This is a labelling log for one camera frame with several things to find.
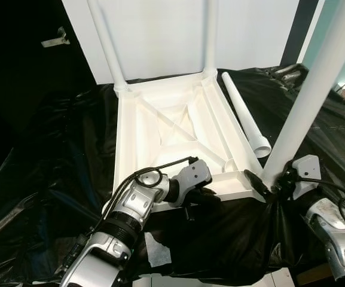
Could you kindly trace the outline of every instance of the white backdrop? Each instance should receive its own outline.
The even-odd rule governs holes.
[[[125,79],[199,72],[204,0],[98,0]],[[86,0],[63,0],[98,84],[112,83]],[[216,65],[280,63],[298,0],[219,0]]]

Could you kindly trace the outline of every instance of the white plastic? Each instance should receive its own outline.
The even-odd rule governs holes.
[[[216,30],[218,15],[218,0],[207,0],[207,29],[206,29],[206,50],[204,60],[203,76],[209,77],[217,74],[215,62]]]
[[[345,1],[341,1],[313,67],[265,164],[261,177],[268,187],[273,185],[284,165],[295,156],[344,62]]]
[[[103,48],[103,52],[105,53],[107,64],[109,66],[112,78],[114,79],[114,90],[126,90],[128,88],[128,84],[123,78],[117,55],[109,36],[109,31],[106,27],[103,15],[100,12],[99,4],[97,3],[97,0],[87,0],[87,3]]]
[[[228,72],[222,73],[221,77],[252,150],[258,158],[266,157],[271,151],[268,139],[261,134],[260,129],[256,125],[254,118],[245,105],[243,98],[234,85]]]
[[[308,154],[305,157],[299,158],[293,161],[292,167],[297,170],[298,175],[302,178],[321,179],[320,161],[316,155]],[[293,199],[296,200],[308,191],[316,189],[317,186],[317,182],[296,182]]]
[[[143,167],[197,156],[209,166],[208,186],[222,200],[262,198],[241,171],[262,168],[215,77],[202,73],[129,85],[118,93],[114,188]],[[185,164],[163,170],[177,174]],[[154,212],[169,209],[160,203]]]

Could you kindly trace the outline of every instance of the tape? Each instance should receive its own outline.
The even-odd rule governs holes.
[[[144,239],[146,241],[148,262],[151,267],[172,263],[171,253],[168,247],[156,241],[149,232],[144,233]]]

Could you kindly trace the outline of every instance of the black plastic sheet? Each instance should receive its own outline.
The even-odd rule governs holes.
[[[273,146],[306,69],[228,72]],[[0,169],[0,286],[59,282],[54,272],[112,191],[117,106],[112,85],[79,95],[49,94],[41,104]],[[334,92],[297,156],[306,154],[319,156],[324,179],[345,187],[345,101]],[[275,268],[325,261],[322,245],[291,201],[232,200],[213,210],[196,206],[193,214],[195,222],[181,209],[152,214],[145,231],[170,248],[172,263],[151,268],[140,236],[127,279],[161,273],[249,285]]]

